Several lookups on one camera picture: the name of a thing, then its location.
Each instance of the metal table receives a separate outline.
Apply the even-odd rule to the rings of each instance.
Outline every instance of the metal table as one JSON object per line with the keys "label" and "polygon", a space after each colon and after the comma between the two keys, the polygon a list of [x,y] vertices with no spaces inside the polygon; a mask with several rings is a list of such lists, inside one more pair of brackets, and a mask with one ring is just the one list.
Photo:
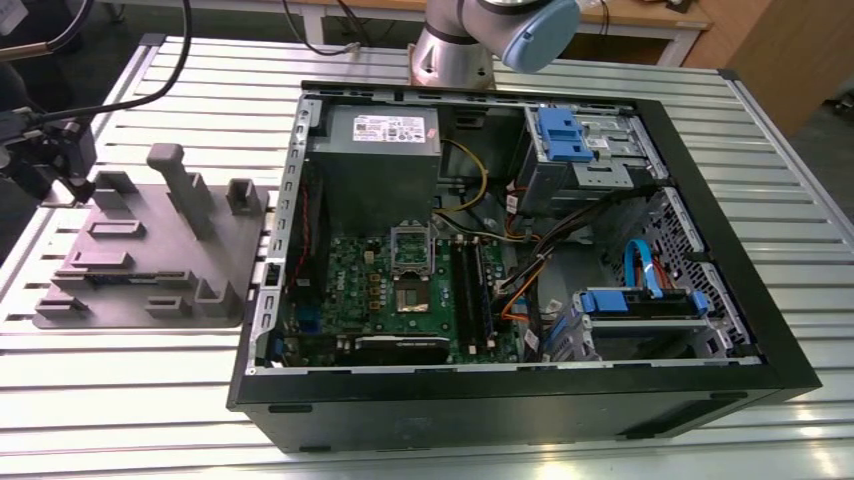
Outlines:
{"label": "metal table", "polygon": [[[138,49],[108,101],[159,88],[179,42]],[[148,145],[176,142],[208,184],[251,175],[275,186],[299,82],[403,83],[406,62],[398,50],[318,58],[296,45],[199,39],[171,94],[96,123],[98,168],[158,181]],[[87,214],[42,208],[0,270],[0,475],[854,475],[854,229],[741,83],[714,71],[582,62],[538,75],[497,66],[497,77],[503,89],[663,102],[825,387],[671,440],[286,456],[224,407],[236,329],[35,329],[35,303]]]}

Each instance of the blue plastic latch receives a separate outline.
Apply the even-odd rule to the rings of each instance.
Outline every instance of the blue plastic latch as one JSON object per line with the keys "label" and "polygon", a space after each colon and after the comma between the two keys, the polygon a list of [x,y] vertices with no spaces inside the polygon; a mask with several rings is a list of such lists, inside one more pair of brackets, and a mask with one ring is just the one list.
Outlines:
{"label": "blue plastic latch", "polygon": [[597,311],[597,300],[590,293],[582,293],[582,310],[585,313]]}
{"label": "blue plastic latch", "polygon": [[623,292],[618,290],[597,290],[590,292],[597,300],[597,310],[601,312],[627,312],[629,305]]}
{"label": "blue plastic latch", "polygon": [[694,305],[697,306],[697,314],[706,315],[709,313],[709,298],[703,292],[693,292],[691,300],[694,300]]}
{"label": "blue plastic latch", "polygon": [[284,355],[284,342],[279,339],[274,341],[272,352],[276,357],[280,357],[282,355]]}
{"label": "blue plastic latch", "polygon": [[549,160],[590,163],[594,155],[582,140],[585,129],[573,111],[569,108],[541,108],[538,113]]}

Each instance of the wire bundle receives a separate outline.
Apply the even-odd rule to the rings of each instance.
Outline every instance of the wire bundle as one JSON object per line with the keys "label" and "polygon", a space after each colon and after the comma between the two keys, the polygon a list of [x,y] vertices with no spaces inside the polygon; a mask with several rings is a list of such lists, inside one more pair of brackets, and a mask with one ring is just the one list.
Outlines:
{"label": "wire bundle", "polygon": [[566,239],[573,232],[590,225],[593,220],[601,216],[605,211],[619,202],[631,198],[647,197],[653,195],[659,189],[658,185],[647,185],[634,188],[631,190],[615,191],[609,193],[602,199],[591,203],[587,207],[582,208],[566,216],[551,228],[551,230],[543,235],[542,239],[534,247],[531,252],[531,258],[527,265],[519,269],[505,281],[505,285],[513,285],[519,279],[525,278],[526,281],[522,286],[514,291],[511,300],[505,305],[502,310],[502,318],[509,320],[527,320],[525,317],[510,314],[510,309],[514,303],[522,297],[525,292],[535,285],[535,281],[543,269],[546,267],[546,261],[549,256],[554,252],[558,243]]}

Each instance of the wooden desk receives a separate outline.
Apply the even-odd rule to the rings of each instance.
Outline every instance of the wooden desk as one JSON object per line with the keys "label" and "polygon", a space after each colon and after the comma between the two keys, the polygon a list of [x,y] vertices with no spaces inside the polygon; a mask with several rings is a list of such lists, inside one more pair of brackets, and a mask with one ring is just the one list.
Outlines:
{"label": "wooden desk", "polygon": [[[235,0],[240,2],[270,0]],[[326,16],[343,16],[336,0],[291,0],[294,13],[303,16],[306,35],[311,43],[323,42],[322,19]],[[354,13],[362,18],[425,20],[427,0],[346,0]],[[703,30],[711,25],[711,19],[697,4],[682,14],[667,9],[663,3],[641,0],[607,0],[610,11],[609,35],[658,38],[669,41],[658,60],[658,65],[678,67],[691,51],[694,42]],[[579,33],[597,34],[602,26],[603,9],[595,7],[582,12]]]}

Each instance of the black cable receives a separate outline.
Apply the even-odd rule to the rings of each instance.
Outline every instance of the black cable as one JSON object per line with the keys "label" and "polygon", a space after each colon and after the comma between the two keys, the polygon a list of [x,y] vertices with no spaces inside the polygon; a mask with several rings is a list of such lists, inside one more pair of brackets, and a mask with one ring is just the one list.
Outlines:
{"label": "black cable", "polygon": [[359,20],[359,17],[351,10],[350,5],[345,3],[345,0],[338,0],[338,5],[339,7],[342,7],[342,10],[345,11],[345,15],[347,15],[347,18],[350,19],[350,23],[353,23],[353,26],[359,32],[359,36],[362,37],[362,42],[365,43],[365,46],[370,47],[373,45],[373,42],[371,42],[371,37],[369,37],[369,32],[365,29],[365,23],[362,23],[362,21]]}
{"label": "black cable", "polygon": [[602,23],[599,24],[599,55],[605,53],[606,41],[609,37],[609,31],[611,29],[611,9],[609,8],[607,0],[599,0],[602,4]]}
{"label": "black cable", "polygon": [[602,0],[602,7],[605,8],[605,36],[607,37],[611,31],[611,9],[607,0]]}
{"label": "black cable", "polygon": [[146,105],[147,103],[154,102],[170,92],[172,86],[175,86],[175,83],[178,82],[178,77],[184,70],[187,57],[190,56],[190,45],[192,44],[192,6],[190,5],[190,0],[182,0],[182,7],[184,13],[184,42],[182,44],[182,52],[178,56],[178,62],[175,63],[172,75],[163,84],[163,87],[160,87],[160,90],[158,90],[151,95],[144,96],[143,98],[138,98],[136,100],[130,100],[127,102],[46,113],[44,115],[40,115],[38,117],[38,120],[42,123],[55,122],[58,120],[66,120],[68,118],[90,117],[100,113],[115,112],[116,110],[126,110],[128,108],[139,107],[140,105]]}
{"label": "black cable", "polygon": [[0,62],[11,62],[14,60],[22,60],[24,58],[38,57],[42,55],[50,55],[56,52],[63,46],[75,38],[75,35],[83,28],[83,23],[90,16],[95,0],[83,0],[80,10],[75,18],[71,20],[68,27],[52,40],[47,42],[36,42],[24,45],[15,45],[12,47],[0,48]]}
{"label": "black cable", "polygon": [[95,0],[83,0],[83,5],[80,5],[80,10],[78,10],[78,15],[75,19],[71,21],[68,28],[66,31],[59,34],[59,36],[48,42],[48,47],[51,51],[55,52],[60,48],[66,46],[66,44],[75,38],[75,35],[80,32],[83,28],[83,23],[90,16],[90,12],[92,11],[92,6],[95,5]]}
{"label": "black cable", "polygon": [[296,37],[296,40],[299,40],[299,42],[306,45],[306,48],[308,50],[311,50],[312,52],[315,52],[318,55],[323,55],[324,57],[334,57],[336,55],[343,55],[346,53],[350,53],[354,50],[354,47],[358,47],[359,44],[350,44],[347,45],[345,48],[331,51],[331,52],[324,52],[323,50],[318,50],[315,48],[315,46],[312,44],[308,43],[308,41],[303,38],[303,36],[299,34],[299,30],[296,29],[296,25],[294,25],[294,19],[291,18],[291,6],[288,5],[288,0],[282,0],[282,6],[284,7],[284,19],[288,22],[288,27],[291,28],[291,33],[294,33],[294,36]]}
{"label": "black cable", "polygon": [[458,222],[455,222],[454,220],[451,220],[451,217],[449,217],[445,213],[437,213],[434,212],[434,215],[437,215],[438,217],[442,218],[442,220],[445,220],[446,222],[449,222],[451,224],[451,226],[454,228],[457,228],[461,232],[463,233],[469,233],[471,235],[477,235],[478,232],[475,232],[473,229],[463,227]]}
{"label": "black cable", "polygon": [[383,34],[379,36],[379,39],[375,42],[377,45],[379,45],[383,42],[383,40],[386,40],[386,38],[389,37],[389,34],[391,33],[391,30],[395,28],[395,25],[398,25],[398,21],[393,20],[391,25],[389,25],[389,28],[386,29]]}
{"label": "black cable", "polygon": [[533,353],[534,362],[541,362],[543,360],[543,346],[546,344],[546,339],[543,338],[543,318],[539,313],[539,295],[537,293],[538,284],[539,280],[534,280],[529,287],[529,291],[525,292],[525,299],[529,304],[529,330],[531,330],[531,333],[537,335],[537,338],[539,339],[537,349],[525,349],[526,362],[529,361],[527,358],[530,358],[529,350]]}

